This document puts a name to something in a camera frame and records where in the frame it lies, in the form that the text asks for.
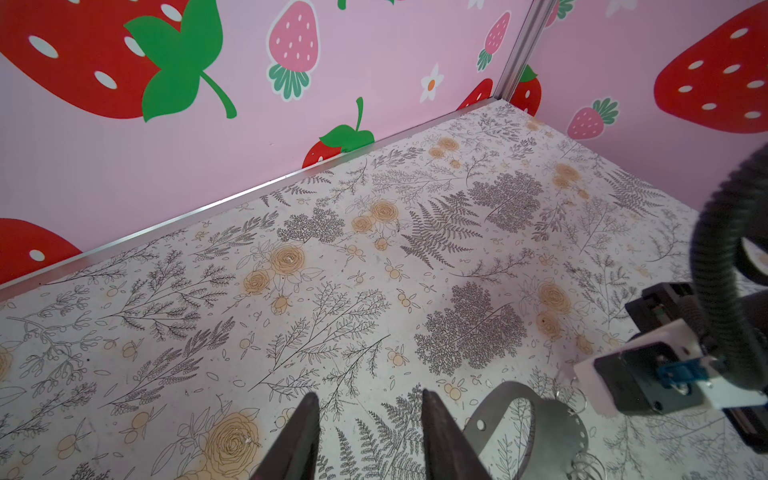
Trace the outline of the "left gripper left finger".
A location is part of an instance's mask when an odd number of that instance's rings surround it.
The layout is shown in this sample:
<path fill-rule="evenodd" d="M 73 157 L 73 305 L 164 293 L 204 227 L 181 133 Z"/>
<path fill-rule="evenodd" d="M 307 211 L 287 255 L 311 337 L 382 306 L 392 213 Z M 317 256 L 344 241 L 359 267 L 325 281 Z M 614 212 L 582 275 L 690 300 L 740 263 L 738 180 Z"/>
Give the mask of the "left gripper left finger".
<path fill-rule="evenodd" d="M 250 479 L 314 479 L 319 441 L 319 398 L 310 392 L 302 398 Z"/>

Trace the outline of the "right aluminium corner post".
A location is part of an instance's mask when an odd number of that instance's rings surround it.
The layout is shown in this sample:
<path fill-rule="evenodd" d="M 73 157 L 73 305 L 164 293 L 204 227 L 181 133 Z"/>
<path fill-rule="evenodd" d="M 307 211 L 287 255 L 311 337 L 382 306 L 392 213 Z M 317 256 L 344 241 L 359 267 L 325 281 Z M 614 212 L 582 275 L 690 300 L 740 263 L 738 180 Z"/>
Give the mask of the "right aluminium corner post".
<path fill-rule="evenodd" d="M 511 100 L 555 3 L 555 0 L 534 0 L 531 3 L 522 26 L 517 31 L 514 47 L 500 80 L 495 83 L 495 99 Z"/>

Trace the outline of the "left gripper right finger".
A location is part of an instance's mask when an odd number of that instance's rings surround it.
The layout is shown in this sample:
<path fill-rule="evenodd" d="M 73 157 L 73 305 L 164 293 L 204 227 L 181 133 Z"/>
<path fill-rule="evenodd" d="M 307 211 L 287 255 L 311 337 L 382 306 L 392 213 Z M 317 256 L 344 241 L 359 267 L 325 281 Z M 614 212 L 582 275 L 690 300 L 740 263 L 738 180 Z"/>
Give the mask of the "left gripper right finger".
<path fill-rule="evenodd" d="M 429 480 L 489 480 L 486 468 L 438 394 L 422 391 L 421 423 Z"/>

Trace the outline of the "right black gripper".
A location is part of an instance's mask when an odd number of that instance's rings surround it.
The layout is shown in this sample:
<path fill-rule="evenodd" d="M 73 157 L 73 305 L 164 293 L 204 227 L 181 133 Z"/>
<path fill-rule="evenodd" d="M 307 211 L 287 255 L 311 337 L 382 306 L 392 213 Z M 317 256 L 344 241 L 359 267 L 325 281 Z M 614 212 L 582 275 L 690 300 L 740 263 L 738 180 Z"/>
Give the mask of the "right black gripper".
<path fill-rule="evenodd" d="M 691 284 L 654 285 L 645 289 L 641 298 L 627 303 L 625 309 L 639 329 L 632 340 L 675 320 L 682 320 L 697 335 L 704 350 L 717 357 L 720 363 L 724 361 L 724 351 L 710 332 L 709 321 Z M 720 411 L 747 446 L 757 453 L 767 451 L 767 403 Z"/>

